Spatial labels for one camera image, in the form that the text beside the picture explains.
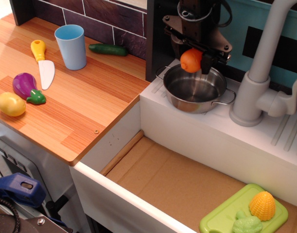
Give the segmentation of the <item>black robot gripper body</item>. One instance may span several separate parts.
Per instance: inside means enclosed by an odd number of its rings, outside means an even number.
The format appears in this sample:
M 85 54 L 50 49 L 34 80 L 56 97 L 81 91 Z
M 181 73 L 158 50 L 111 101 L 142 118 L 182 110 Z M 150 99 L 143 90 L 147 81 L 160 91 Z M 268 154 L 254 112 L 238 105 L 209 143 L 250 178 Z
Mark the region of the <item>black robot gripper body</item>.
M 180 0 L 176 15 L 165 15 L 165 33 L 174 34 L 190 48 L 219 53 L 219 62 L 230 60 L 232 45 L 219 31 L 232 21 L 232 11 L 225 0 Z

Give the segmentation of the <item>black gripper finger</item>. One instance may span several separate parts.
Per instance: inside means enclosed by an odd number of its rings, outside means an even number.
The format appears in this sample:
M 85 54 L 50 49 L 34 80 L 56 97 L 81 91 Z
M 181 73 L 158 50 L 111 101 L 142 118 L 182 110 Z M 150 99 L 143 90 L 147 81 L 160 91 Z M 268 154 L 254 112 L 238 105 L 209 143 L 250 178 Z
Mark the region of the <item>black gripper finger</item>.
M 189 49 L 188 45 L 184 44 L 183 40 L 179 39 L 174 34 L 171 35 L 171 44 L 176 59 L 180 59 L 181 55 Z
M 202 54 L 201 70 L 202 74 L 209 74 L 210 69 L 219 62 L 219 53 L 213 50 L 205 51 Z

